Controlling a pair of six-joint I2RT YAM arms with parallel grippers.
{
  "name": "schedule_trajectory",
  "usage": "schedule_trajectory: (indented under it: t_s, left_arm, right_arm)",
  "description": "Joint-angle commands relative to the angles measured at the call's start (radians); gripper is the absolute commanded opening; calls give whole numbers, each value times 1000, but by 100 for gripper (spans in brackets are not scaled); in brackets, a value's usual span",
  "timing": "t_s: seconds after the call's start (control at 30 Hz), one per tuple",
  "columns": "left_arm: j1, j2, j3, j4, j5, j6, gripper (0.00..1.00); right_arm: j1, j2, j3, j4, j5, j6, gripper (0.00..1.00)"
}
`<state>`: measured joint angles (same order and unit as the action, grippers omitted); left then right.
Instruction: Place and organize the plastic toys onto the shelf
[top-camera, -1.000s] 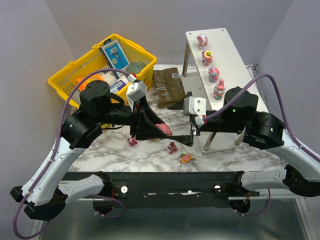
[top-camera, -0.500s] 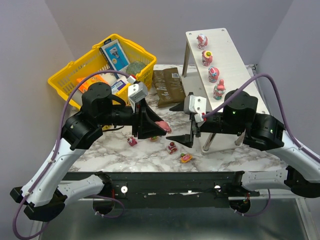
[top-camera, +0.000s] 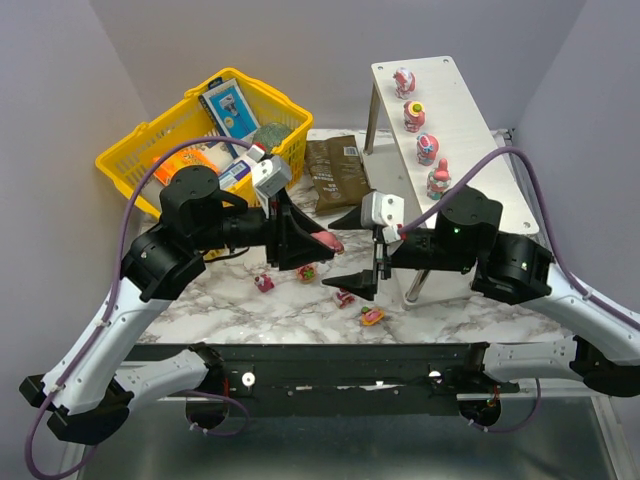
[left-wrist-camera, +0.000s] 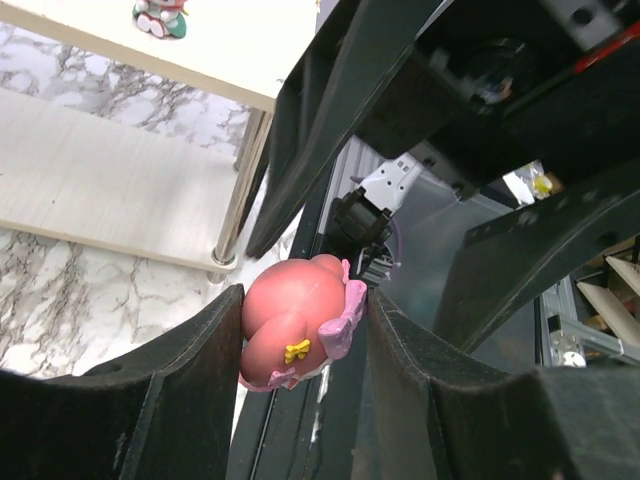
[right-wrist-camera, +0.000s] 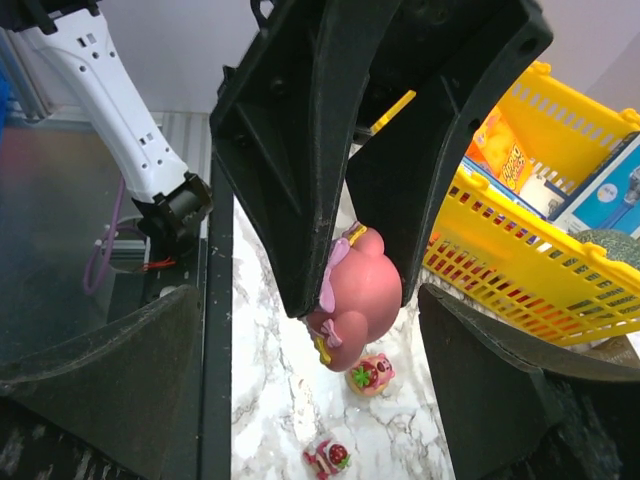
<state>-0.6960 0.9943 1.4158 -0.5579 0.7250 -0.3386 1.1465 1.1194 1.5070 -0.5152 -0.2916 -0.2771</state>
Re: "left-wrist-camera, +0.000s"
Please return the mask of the pink mushroom toy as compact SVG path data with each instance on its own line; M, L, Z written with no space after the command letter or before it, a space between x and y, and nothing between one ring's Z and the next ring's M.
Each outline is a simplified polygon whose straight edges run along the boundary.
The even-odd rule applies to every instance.
M156 38L182 39L187 33L187 0L136 0L132 17L139 30Z

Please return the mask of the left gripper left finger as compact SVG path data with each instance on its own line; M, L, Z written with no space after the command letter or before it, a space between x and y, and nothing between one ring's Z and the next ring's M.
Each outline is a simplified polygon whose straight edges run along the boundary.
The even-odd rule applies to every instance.
M81 376L1 375L5 479L221 479L244 291Z

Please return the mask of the pink bear toy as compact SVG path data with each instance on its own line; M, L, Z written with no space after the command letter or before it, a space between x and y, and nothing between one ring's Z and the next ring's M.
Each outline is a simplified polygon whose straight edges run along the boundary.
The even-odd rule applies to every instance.
M252 392L293 389L344 358L365 311L368 287L330 254L288 259L262 272L246 294L240 382Z

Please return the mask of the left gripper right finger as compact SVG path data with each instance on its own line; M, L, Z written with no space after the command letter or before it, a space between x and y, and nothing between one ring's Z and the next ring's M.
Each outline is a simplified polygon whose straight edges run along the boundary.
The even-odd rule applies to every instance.
M511 375L368 295L368 355L385 479L635 479L639 372Z

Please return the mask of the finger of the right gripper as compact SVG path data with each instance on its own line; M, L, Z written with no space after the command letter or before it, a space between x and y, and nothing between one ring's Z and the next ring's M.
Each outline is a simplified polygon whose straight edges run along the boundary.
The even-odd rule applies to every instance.
M340 1L287 78L269 134L273 174L246 254L261 258L411 53L437 1Z
M479 225L454 256L433 331L474 350L523 305L638 232L636 164Z

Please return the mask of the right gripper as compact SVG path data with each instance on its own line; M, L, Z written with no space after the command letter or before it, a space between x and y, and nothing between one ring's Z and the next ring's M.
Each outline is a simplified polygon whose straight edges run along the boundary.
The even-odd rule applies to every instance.
M452 1L357 129L464 197L538 161L572 184L639 156L635 1Z

